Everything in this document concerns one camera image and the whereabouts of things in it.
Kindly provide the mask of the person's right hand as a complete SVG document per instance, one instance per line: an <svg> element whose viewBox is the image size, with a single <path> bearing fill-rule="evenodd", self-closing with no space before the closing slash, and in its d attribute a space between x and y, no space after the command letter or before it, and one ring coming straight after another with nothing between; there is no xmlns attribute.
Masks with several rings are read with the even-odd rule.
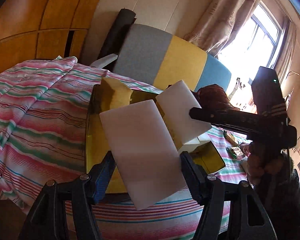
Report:
<svg viewBox="0 0 300 240"><path fill-rule="evenodd" d="M265 175L275 178L277 183L289 179L293 168L291 157L283 152L274 156L266 146L258 142L241 143L240 149L247 156L247 176L250 183L258 185Z"/></svg>

